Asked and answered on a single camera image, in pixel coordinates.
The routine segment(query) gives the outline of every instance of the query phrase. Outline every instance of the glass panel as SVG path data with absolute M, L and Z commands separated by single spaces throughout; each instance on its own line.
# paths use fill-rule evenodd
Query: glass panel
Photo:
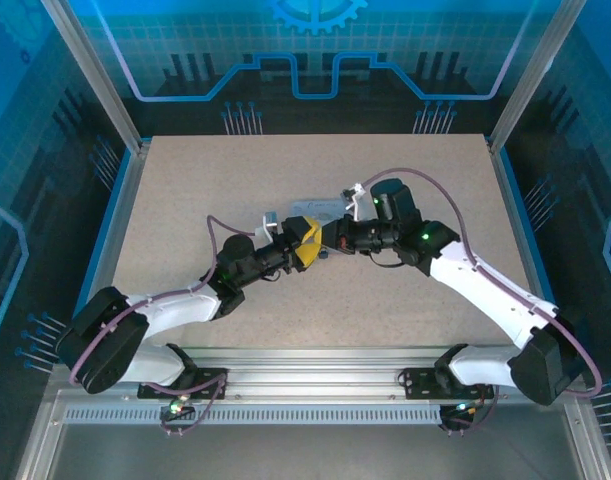
M 611 379 L 611 2 L 590 1 L 507 152 L 557 303 L 587 315 Z M 605 387 L 611 393 L 611 383 Z M 611 424 L 611 395 L 597 399 Z M 611 425 L 603 433 L 611 443 Z
M 71 318 L 123 150 L 40 2 L 0 2 L 0 479 L 52 367 L 41 314 Z
M 143 135 L 490 133 L 559 1 L 72 4 Z

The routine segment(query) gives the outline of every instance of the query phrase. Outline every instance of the wire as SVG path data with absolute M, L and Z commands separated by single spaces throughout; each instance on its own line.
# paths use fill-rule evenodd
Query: wire
M 587 350 L 585 350 L 583 345 L 581 345 L 581 343 L 574 337 L 574 335 L 572 335 L 569 332 L 569 330 L 567 330 L 558 320 L 556 320 L 550 314 L 542 310 L 535 303 L 532 303 L 529 300 L 524 299 L 521 295 L 514 292 L 511 288 L 508 288 L 505 284 L 503 284 L 503 282 L 497 279 L 493 274 L 485 270 L 485 268 L 482 265 L 478 264 L 474 256 L 474 252 L 472 251 L 472 248 L 469 243 L 469 237 L 467 235 L 467 228 L 465 226 L 465 220 L 463 219 L 463 214 L 461 213 L 460 209 L 458 208 L 458 205 L 456 204 L 452 196 L 449 194 L 449 192 L 438 181 L 434 180 L 432 177 L 430 177 L 429 175 L 427 175 L 424 172 L 421 172 L 420 170 L 416 170 L 414 168 L 399 167 L 399 168 L 389 168 L 387 170 L 383 170 L 380 173 L 377 173 L 373 177 L 367 179 L 363 183 L 363 186 L 367 187 L 370 184 L 374 183 L 379 178 L 382 178 L 392 173 L 411 173 L 412 175 L 421 177 L 424 180 L 427 180 L 432 185 L 434 185 L 443 194 L 445 199 L 449 202 L 452 209 L 454 210 L 454 213 L 456 214 L 459 228 L 461 230 L 461 238 L 463 239 L 463 246 L 465 248 L 465 253 L 467 255 L 467 258 L 471 262 L 471 264 L 474 265 L 475 270 L 477 272 L 480 272 L 481 275 L 483 275 L 483 277 L 489 280 L 493 285 L 498 287 L 500 290 L 505 292 L 507 295 L 512 297 L 514 300 L 519 302 L 524 307 L 528 308 L 531 312 L 539 315 L 545 321 L 551 323 L 554 326 L 554 328 L 556 328 L 556 330 L 558 330 L 565 337 L 565 339 L 576 349 L 578 354 L 581 356 L 585 364 L 588 366 L 588 368 L 592 372 L 592 375 L 594 376 L 594 386 L 591 389 L 587 391 L 582 391 L 582 392 L 577 391 L 577 390 L 570 390 L 570 389 L 565 390 L 565 391 L 567 393 L 570 393 L 580 398 L 591 398 L 591 397 L 598 395 L 601 389 L 603 388 L 603 377 L 601 375 L 601 372 L 598 370 L 598 366 L 596 365 L 592 357 L 589 355 L 589 353 L 587 353 Z
M 178 436 L 183 436 L 184 434 L 190 432 L 191 430 L 195 429 L 198 425 L 200 425 L 201 423 L 203 423 L 203 421 L 205 420 L 205 418 L 207 418 L 207 415 L 209 414 L 210 410 L 212 409 L 212 406 L 214 405 L 214 401 L 216 401 L 216 397 L 218 397 L 218 394 L 221 393 L 221 390 L 223 389 L 223 387 L 225 386 L 225 375 L 219 375 L 216 378 L 210 380 L 210 382 L 206 382 L 203 385 L 206 385 L 207 383 L 210 383 L 210 385 L 212 385 L 214 382 L 213 380 L 217 380 L 218 381 L 218 387 L 216 388 L 216 390 L 214 391 L 214 394 L 212 395 L 212 398 L 210 399 L 209 403 L 207 404 L 207 406 L 205 407 L 205 410 L 203 410 L 203 412 L 200 414 L 200 416 L 196 419 L 196 421 L 194 423 L 192 423 L 190 426 L 188 427 L 179 427 L 176 431 L 174 431 L 174 429 L 172 429 L 171 427 L 169 427 L 167 425 L 167 422 L 165 420 L 161 420 L 161 428 L 168 434 L 168 435 L 178 435 Z
M 376 260 L 374 260 L 374 257 L 372 256 L 372 252 L 369 252 L 369 258 L 372 262 L 374 262 L 376 265 L 378 265 L 381 268 L 398 268 L 398 267 L 402 267 L 405 264 L 403 262 L 400 263 L 378 263 Z
M 141 307 L 144 307 L 145 305 L 149 303 L 156 302 L 164 298 L 174 297 L 177 295 L 184 295 L 188 291 L 190 293 L 195 293 L 198 290 L 200 290 L 201 288 L 203 288 L 205 285 L 207 285 L 207 282 L 210 281 L 210 279 L 212 278 L 212 275 L 214 275 L 214 271 L 216 270 L 216 253 L 217 253 L 216 252 L 216 235 L 214 234 L 214 227 L 212 226 L 212 222 L 217 223 L 221 227 L 229 230 L 230 232 L 240 233 L 242 235 L 249 235 L 249 236 L 253 235 L 249 232 L 243 232 L 241 230 L 236 230 L 224 224 L 223 222 L 218 220 L 213 215 L 208 215 L 207 216 L 207 231 L 209 233 L 209 238 L 212 243 L 212 265 L 210 266 L 209 271 L 207 272 L 207 275 L 205 276 L 205 278 L 203 278 L 203 280 L 201 280 L 201 282 L 198 283 L 198 285 L 194 287 L 187 287 L 187 288 L 180 289 L 180 290 L 172 290 L 169 292 L 159 293 L 158 295 L 154 295 L 145 300 L 135 303 L 131 307 L 123 310 L 121 313 L 116 315 L 116 317 L 114 317 L 103 329 L 101 329 L 101 331 L 96 335 L 96 337 L 94 337 L 94 339 L 89 343 L 87 348 L 85 348 L 82 355 L 78 358 L 78 360 L 72 367 L 72 370 L 69 374 L 69 383 L 70 384 L 78 385 L 78 381 L 76 380 L 76 375 L 78 375 L 78 372 L 81 369 L 81 367 L 83 366 L 83 364 L 87 361 L 87 359 L 90 357 L 90 355 L 92 354 L 94 349 L 98 346 L 98 344 L 103 340 L 103 338 L 105 338 L 105 336 L 107 336 L 109 332 L 114 330 L 114 328 L 129 314 L 138 310 Z

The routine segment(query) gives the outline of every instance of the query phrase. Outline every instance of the purple cable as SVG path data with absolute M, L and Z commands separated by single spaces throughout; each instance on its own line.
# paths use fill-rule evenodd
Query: purple cable
M 90 342 L 90 344 L 87 346 L 87 348 L 83 351 L 83 354 L 76 361 L 76 363 L 72 367 L 72 370 L 71 370 L 71 372 L 69 374 L 69 383 L 70 384 L 78 385 L 78 381 L 76 380 L 76 375 L 78 374 L 78 372 L 81 369 L 81 367 L 83 366 L 83 364 L 87 361 L 89 356 L 92 354 L 94 349 L 98 346 L 98 344 L 103 340 L 103 338 L 105 338 L 105 336 L 110 331 L 112 331 L 114 329 L 114 327 L 116 327 L 116 325 L 118 325 L 118 323 L 120 321 L 122 321 L 130 313 L 138 310 L 141 307 L 144 307 L 145 305 L 147 305 L 149 303 L 152 303 L 152 302 L 155 302 L 155 301 L 158 301 L 158 300 L 162 300 L 164 298 L 169 298 L 169 297 L 173 297 L 173 296 L 176 296 L 176 295 L 185 294 L 185 293 L 187 293 L 188 290 L 190 292 L 192 292 L 192 293 L 197 292 L 198 290 L 203 288 L 207 284 L 207 282 L 210 281 L 210 279 L 212 278 L 212 275 L 214 275 L 214 271 L 216 270 L 216 235 L 214 234 L 214 227 L 212 226 L 212 222 L 217 223 L 221 227 L 229 230 L 230 232 L 239 233 L 239 234 L 242 234 L 242 235 L 253 236 L 252 233 L 243 232 L 241 230 L 237 230 L 235 228 L 232 228 L 232 227 L 230 227 L 228 225 L 225 225 L 223 222 L 218 220 L 213 215 L 208 215 L 207 216 L 207 231 L 209 232 L 209 238 L 210 238 L 210 241 L 212 242 L 212 265 L 209 267 L 209 272 L 207 272 L 207 275 L 205 276 L 205 278 L 198 285 L 196 285 L 195 287 L 191 287 L 191 288 L 188 287 L 188 288 L 184 288 L 184 289 L 180 289 L 180 290 L 172 290 L 170 292 L 159 293 L 158 295 L 154 295 L 153 297 L 151 297 L 151 298 L 149 298 L 147 300 L 142 300 L 140 302 L 137 302 L 134 305 L 132 305 L 131 307 L 129 307 L 126 310 L 123 310 L 121 313 L 119 313 L 116 317 L 114 317 L 98 333 L 98 335 L 96 335 L 96 337 L 94 337 L 94 340 L 92 340 Z
M 161 428 L 168 434 L 168 435 L 172 435 L 172 434 L 176 434 L 178 436 L 183 436 L 184 434 L 192 431 L 193 429 L 195 429 L 198 425 L 200 425 L 201 423 L 203 423 L 203 421 L 205 420 L 205 418 L 207 418 L 207 414 L 209 413 L 209 411 L 212 409 L 212 406 L 214 405 L 214 401 L 216 401 L 216 397 L 218 397 L 218 394 L 221 392 L 224 384 L 225 384 L 225 375 L 219 375 L 216 378 L 213 378 L 212 380 L 210 380 L 209 382 L 205 382 L 203 385 L 201 385 L 201 387 L 205 388 L 206 386 L 212 385 L 214 383 L 214 380 L 218 381 L 218 387 L 216 388 L 216 391 L 214 392 L 214 395 L 212 395 L 212 398 L 210 399 L 209 403 L 207 404 L 207 406 L 205 407 L 205 410 L 203 410 L 203 412 L 201 413 L 201 415 L 196 419 L 196 421 L 194 423 L 192 423 L 189 427 L 185 427 L 185 428 L 181 428 L 179 427 L 178 430 L 175 432 L 172 428 L 167 426 L 167 423 L 163 420 L 161 421 Z M 155 383 L 149 383 L 147 384 L 150 387 L 153 388 L 158 388 L 158 385 L 156 385 Z M 196 391 L 196 390 L 200 390 L 200 388 L 198 387 L 194 387 L 194 388 L 190 388 L 189 390 L 186 390 L 187 392 L 189 392 L 190 390 Z
M 523 305 L 526 308 L 529 308 L 532 312 L 541 316 L 547 322 L 551 323 L 554 326 L 554 328 L 556 328 L 556 330 L 561 332 L 561 334 L 565 337 L 565 339 L 570 344 L 572 344 L 572 346 L 576 349 L 576 351 L 581 356 L 583 361 L 589 367 L 590 371 L 592 372 L 592 375 L 594 376 L 594 387 L 591 388 L 590 390 L 583 391 L 583 392 L 579 392 L 577 390 L 565 390 L 565 391 L 576 397 L 581 397 L 581 398 L 591 398 L 591 397 L 598 395 L 601 389 L 603 388 L 603 377 L 601 375 L 601 372 L 598 370 L 596 363 L 594 362 L 594 360 L 592 360 L 592 357 L 590 357 L 589 353 L 587 353 L 587 350 L 585 350 L 585 348 L 574 337 L 574 335 L 569 333 L 569 331 L 558 320 L 556 320 L 554 317 L 549 315 L 547 312 L 541 310 L 535 304 L 533 304 L 529 300 L 524 299 L 518 293 L 514 292 L 512 289 L 505 286 L 503 282 L 501 282 L 494 275 L 492 275 L 487 270 L 485 270 L 484 267 L 480 265 L 476 266 L 477 264 L 476 258 L 474 257 L 474 253 L 472 252 L 472 248 L 469 243 L 469 238 L 467 236 L 467 228 L 465 227 L 465 220 L 463 219 L 463 215 L 460 209 L 458 208 L 458 205 L 456 205 L 456 202 L 454 201 L 452 196 L 449 194 L 447 190 L 445 190 L 445 188 L 440 183 L 438 183 L 436 180 L 434 180 L 432 177 L 430 177 L 426 173 L 421 172 L 420 170 L 416 170 L 414 168 L 400 167 L 400 168 L 388 168 L 387 170 L 383 170 L 382 172 L 377 173 L 373 177 L 366 180 L 363 183 L 363 186 L 367 187 L 370 184 L 374 183 L 379 178 L 382 178 L 385 175 L 389 175 L 392 173 L 411 173 L 412 175 L 421 177 L 427 180 L 432 185 L 434 185 L 443 194 L 443 196 L 447 199 L 452 209 L 454 210 L 454 213 L 456 214 L 456 218 L 458 219 L 459 228 L 461 230 L 461 237 L 463 239 L 463 246 L 465 247 L 467 258 L 472 263 L 472 265 L 475 266 L 475 270 L 481 272 L 481 275 L 483 275 L 493 285 L 498 287 L 503 292 L 507 293 L 510 297 L 512 297 L 517 302 L 519 302 L 521 305 Z

